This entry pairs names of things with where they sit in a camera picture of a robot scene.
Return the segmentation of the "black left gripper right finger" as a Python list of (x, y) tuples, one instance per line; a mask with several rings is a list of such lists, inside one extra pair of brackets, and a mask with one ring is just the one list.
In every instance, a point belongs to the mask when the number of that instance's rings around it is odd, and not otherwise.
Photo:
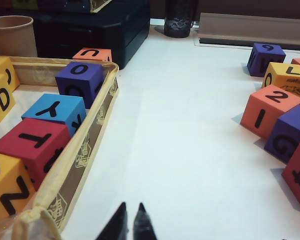
[(134, 240), (157, 240), (151, 218), (141, 202), (133, 222)]

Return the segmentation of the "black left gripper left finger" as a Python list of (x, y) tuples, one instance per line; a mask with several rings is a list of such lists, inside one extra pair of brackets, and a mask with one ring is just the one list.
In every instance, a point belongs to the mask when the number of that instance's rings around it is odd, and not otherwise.
[(122, 202), (96, 240), (126, 240), (128, 234), (128, 213), (126, 203)]

